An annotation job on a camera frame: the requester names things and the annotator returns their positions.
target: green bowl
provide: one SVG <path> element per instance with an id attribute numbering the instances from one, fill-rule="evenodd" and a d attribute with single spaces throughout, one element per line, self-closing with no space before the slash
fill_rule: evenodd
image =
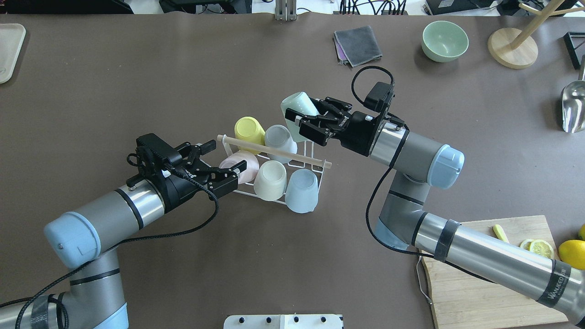
<path id="1" fill-rule="evenodd" d="M 422 51 L 434 61 L 452 61 L 467 50 L 469 39 L 459 25 L 437 20 L 422 31 Z"/>

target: yellow cup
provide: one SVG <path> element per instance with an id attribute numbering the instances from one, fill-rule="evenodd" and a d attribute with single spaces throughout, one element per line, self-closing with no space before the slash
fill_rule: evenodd
<path id="1" fill-rule="evenodd" d="M 252 118 L 251 116 L 244 116 L 240 120 L 236 122 L 236 125 L 233 127 L 233 131 L 236 134 L 237 139 L 245 140 L 246 142 L 264 145 L 264 129 L 258 122 L 258 120 Z M 257 150 L 251 150 L 247 148 L 241 148 L 238 146 L 240 150 L 248 151 L 254 155 L 260 153 Z"/>

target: round wooden base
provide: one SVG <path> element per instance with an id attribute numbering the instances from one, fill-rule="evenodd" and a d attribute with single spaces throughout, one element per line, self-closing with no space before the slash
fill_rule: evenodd
<path id="1" fill-rule="evenodd" d="M 512 49 L 510 46 L 521 32 L 521 30 L 514 28 L 504 28 L 495 31 L 490 36 L 487 41 L 487 48 L 498 63 L 519 70 L 527 68 L 536 62 L 538 46 L 530 36 L 518 48 Z"/>

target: cup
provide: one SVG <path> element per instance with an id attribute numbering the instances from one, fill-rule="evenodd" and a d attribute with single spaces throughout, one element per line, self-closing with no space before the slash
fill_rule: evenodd
<path id="1" fill-rule="evenodd" d="M 284 202 L 295 213 L 313 211 L 319 202 L 319 183 L 315 173 L 308 169 L 295 171 L 288 181 Z"/>
<path id="2" fill-rule="evenodd" d="M 422 31 L 422 51 L 440 63 L 455 60 L 467 50 L 469 39 L 459 25 L 437 20 Z"/>
<path id="3" fill-rule="evenodd" d="M 264 136 L 264 144 L 269 148 L 278 149 L 288 153 L 297 153 L 297 143 L 292 139 L 290 131 L 285 126 L 274 125 L 266 129 L 266 135 Z M 268 154 L 271 160 L 278 161 L 280 163 L 288 163 L 292 160 L 289 157 Z"/>
<path id="4" fill-rule="evenodd" d="M 318 115 L 319 112 L 317 108 L 311 102 L 309 96 L 304 92 L 300 91 L 295 94 L 290 95 L 289 97 L 285 98 L 282 103 L 280 103 L 280 109 L 283 110 L 283 115 L 286 113 L 287 108 L 291 108 L 297 112 L 306 114 L 306 115 Z M 295 142 L 304 142 L 308 140 L 304 138 L 298 133 L 299 127 L 295 125 L 294 122 L 286 120 L 288 130 L 291 133 L 291 136 Z"/>
<path id="5" fill-rule="evenodd" d="M 287 170 L 282 163 L 266 161 L 260 166 L 254 180 L 254 192 L 266 201 L 278 200 L 287 188 Z"/>
<path id="6" fill-rule="evenodd" d="M 237 139 L 245 140 L 246 142 L 264 145 L 264 129 L 258 122 L 258 120 L 252 118 L 251 116 L 244 116 L 240 120 L 236 122 L 236 125 L 233 127 L 233 131 L 236 134 Z M 260 151 L 242 148 L 238 146 L 240 150 L 248 151 L 254 155 L 260 153 Z"/>
<path id="7" fill-rule="evenodd" d="M 238 173 L 238 184 L 248 183 L 256 178 L 260 167 L 256 156 L 248 151 L 237 151 L 219 164 L 220 168 L 231 168 L 242 160 L 246 161 L 246 170 Z"/>

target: light blue joint cap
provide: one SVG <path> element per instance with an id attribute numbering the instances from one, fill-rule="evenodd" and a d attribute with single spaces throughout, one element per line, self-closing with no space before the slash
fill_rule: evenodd
<path id="1" fill-rule="evenodd" d="M 72 211 L 44 227 L 44 235 L 66 267 L 74 269 L 96 259 L 101 243 L 94 226 L 83 215 Z"/>
<path id="2" fill-rule="evenodd" d="M 374 230 L 374 235 L 376 238 L 382 240 L 382 242 L 393 248 L 400 250 L 406 250 L 406 248 L 408 248 L 408 244 L 394 235 L 394 233 L 392 233 L 392 231 L 390 231 L 386 225 L 384 225 L 382 220 L 380 220 L 380 217 L 378 217 L 378 224 Z"/>
<path id="3" fill-rule="evenodd" d="M 94 329 L 128 329 L 128 311 L 126 310 L 126 305 L 128 304 L 124 304 L 116 313 L 109 316 L 109 318 L 98 324 Z"/>
<path id="4" fill-rule="evenodd" d="M 448 189 L 459 177 L 464 161 L 465 157 L 461 151 L 447 144 L 441 146 L 429 168 L 427 183 L 430 186 Z"/>

